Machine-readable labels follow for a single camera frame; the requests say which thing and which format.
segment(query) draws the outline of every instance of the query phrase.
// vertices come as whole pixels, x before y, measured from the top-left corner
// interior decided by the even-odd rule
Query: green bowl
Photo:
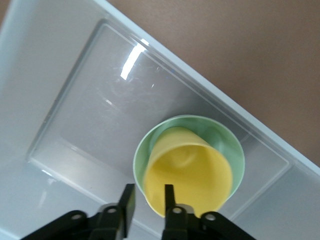
[[[196,115],[180,115],[169,118],[152,128],[143,137],[133,159],[133,175],[140,191],[144,194],[143,180],[156,140],[164,130],[172,127],[183,127],[191,130],[228,160],[232,170],[230,198],[238,189],[244,177],[244,151],[236,136],[226,126],[211,118]]]

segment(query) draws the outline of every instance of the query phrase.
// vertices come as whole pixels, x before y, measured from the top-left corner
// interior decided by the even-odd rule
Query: translucent storage box
[[[135,150],[177,115],[227,126],[245,154],[219,211],[257,240],[319,239],[320,169],[104,0],[14,0],[0,35],[0,239],[134,183]],[[129,239],[164,219],[136,191]]]

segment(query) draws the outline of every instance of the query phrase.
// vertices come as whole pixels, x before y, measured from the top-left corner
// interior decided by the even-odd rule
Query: brown table surface
[[[320,1],[109,2],[320,166]]]

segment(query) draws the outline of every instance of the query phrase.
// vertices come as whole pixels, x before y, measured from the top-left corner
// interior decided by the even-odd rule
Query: brown floor
[[[320,166],[320,1],[110,2]]]

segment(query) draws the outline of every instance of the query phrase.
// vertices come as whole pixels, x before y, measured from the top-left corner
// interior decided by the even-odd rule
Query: yellow cup
[[[165,216],[165,184],[174,185],[175,200],[190,205],[197,217],[217,211],[228,199],[232,170],[225,157],[184,127],[165,130],[157,139],[143,179],[148,204]]]

